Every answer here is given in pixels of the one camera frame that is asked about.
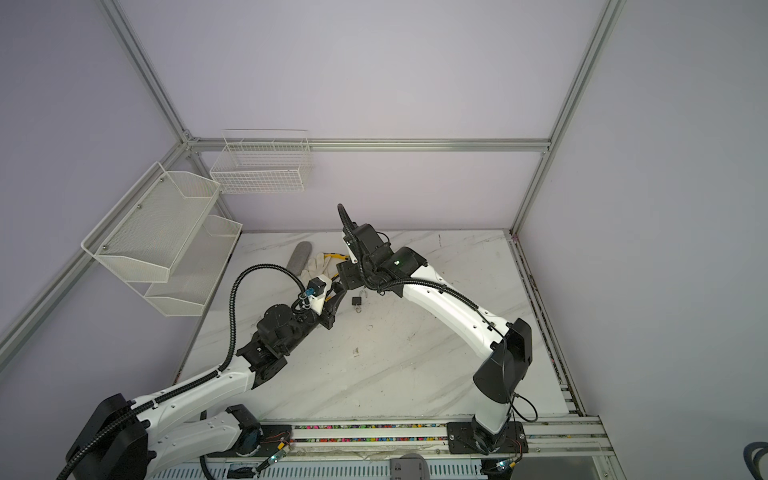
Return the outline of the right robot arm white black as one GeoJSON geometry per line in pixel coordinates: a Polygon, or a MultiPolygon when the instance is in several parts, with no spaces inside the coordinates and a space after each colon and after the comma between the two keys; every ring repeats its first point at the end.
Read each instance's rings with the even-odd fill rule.
{"type": "Polygon", "coordinates": [[[349,259],[338,265],[348,290],[388,292],[423,308],[464,340],[482,359],[472,382],[482,395],[472,420],[474,449],[498,451],[514,413],[516,388],[533,360],[532,329],[482,308],[444,280],[428,260],[409,247],[396,251],[369,224],[342,219],[349,259]]]}

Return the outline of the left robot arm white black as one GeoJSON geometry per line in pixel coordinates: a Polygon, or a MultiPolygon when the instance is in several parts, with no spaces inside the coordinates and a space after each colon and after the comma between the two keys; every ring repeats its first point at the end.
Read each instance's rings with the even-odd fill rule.
{"type": "Polygon", "coordinates": [[[310,333],[332,327],[345,294],[338,281],[315,278],[293,305],[270,307],[252,339],[229,349],[222,365],[144,397],[103,400],[66,454],[59,478],[146,479],[213,453],[271,456],[284,449],[290,433],[266,433],[243,404],[207,412],[275,377],[310,333]]]}

